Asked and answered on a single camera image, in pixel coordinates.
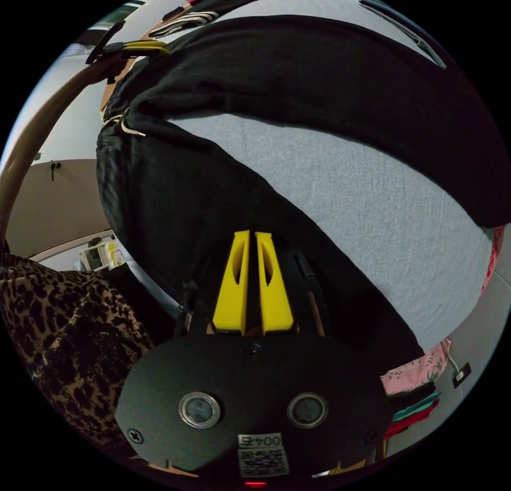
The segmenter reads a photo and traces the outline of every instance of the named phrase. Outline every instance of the screw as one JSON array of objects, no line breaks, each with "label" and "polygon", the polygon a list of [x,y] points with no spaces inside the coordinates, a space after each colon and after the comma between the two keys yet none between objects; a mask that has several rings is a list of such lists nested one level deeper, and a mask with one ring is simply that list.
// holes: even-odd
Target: screw
[{"label": "screw", "polygon": [[372,445],[379,437],[380,437],[380,433],[374,429],[372,431],[369,431],[365,435],[365,442],[367,445]]},{"label": "screw", "polygon": [[258,343],[250,344],[244,351],[246,359],[259,359],[262,355],[262,347]]},{"label": "screw", "polygon": [[136,429],[130,429],[128,431],[128,437],[133,443],[141,444],[144,442],[144,438]]}]

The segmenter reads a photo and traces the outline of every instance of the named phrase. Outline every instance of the qr code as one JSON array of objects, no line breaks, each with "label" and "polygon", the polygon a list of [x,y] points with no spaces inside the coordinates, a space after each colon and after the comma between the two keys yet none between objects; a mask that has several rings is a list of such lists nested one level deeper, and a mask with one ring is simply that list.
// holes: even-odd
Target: qr code
[{"label": "qr code", "polygon": [[289,473],[283,448],[254,448],[238,452],[243,477],[271,477]]}]

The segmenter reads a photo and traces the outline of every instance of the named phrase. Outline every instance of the electrical outlet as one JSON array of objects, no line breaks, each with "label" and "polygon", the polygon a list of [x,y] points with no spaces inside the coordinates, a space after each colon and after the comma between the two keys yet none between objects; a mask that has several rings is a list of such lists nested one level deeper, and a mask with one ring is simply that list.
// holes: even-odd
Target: electrical outlet
[{"label": "electrical outlet", "polygon": [[459,372],[453,377],[452,384],[455,388],[458,388],[458,386],[465,381],[465,379],[468,378],[468,376],[472,374],[472,369],[470,368],[470,363],[467,363],[463,367],[459,369]]}]

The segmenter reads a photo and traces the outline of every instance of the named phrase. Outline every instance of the teal cloth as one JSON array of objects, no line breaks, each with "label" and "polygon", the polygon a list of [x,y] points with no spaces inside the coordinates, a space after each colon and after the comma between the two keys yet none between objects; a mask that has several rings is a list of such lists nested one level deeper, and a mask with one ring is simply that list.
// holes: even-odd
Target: teal cloth
[{"label": "teal cloth", "polygon": [[398,422],[399,420],[402,420],[403,418],[406,418],[410,415],[414,415],[419,411],[424,411],[428,409],[434,402],[438,400],[439,397],[440,397],[439,393],[428,395],[417,404],[407,407],[404,410],[398,411],[392,418],[392,422]]}]

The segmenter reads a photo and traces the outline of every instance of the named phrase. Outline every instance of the red led light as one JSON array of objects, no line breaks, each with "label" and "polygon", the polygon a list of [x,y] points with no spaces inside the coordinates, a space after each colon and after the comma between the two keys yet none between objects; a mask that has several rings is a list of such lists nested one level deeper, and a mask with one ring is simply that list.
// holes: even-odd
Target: red led light
[{"label": "red led light", "polygon": [[245,482],[245,485],[252,489],[261,489],[262,487],[265,487],[266,484],[266,482]]}]

